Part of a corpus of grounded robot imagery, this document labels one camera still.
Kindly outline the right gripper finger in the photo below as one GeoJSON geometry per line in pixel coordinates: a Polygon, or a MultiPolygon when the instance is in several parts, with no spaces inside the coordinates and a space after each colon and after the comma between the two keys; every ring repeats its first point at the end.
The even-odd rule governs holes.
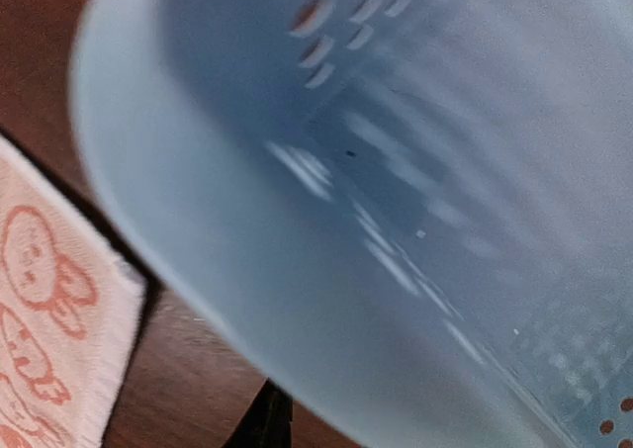
{"type": "Polygon", "coordinates": [[[293,399],[268,379],[233,434],[236,448],[291,448],[293,399]]]}

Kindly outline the orange patterned towel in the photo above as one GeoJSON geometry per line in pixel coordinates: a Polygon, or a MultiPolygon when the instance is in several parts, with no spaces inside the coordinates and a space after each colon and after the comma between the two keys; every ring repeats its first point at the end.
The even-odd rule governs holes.
{"type": "Polygon", "coordinates": [[[99,447],[145,280],[11,142],[1,144],[1,443],[99,447]]]}

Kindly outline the light blue plastic basket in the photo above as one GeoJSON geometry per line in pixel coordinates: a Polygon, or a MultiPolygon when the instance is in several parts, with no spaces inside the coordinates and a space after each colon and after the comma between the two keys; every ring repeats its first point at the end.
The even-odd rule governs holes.
{"type": "Polygon", "coordinates": [[[632,0],[89,0],[155,275],[367,447],[632,443],[632,0]]]}

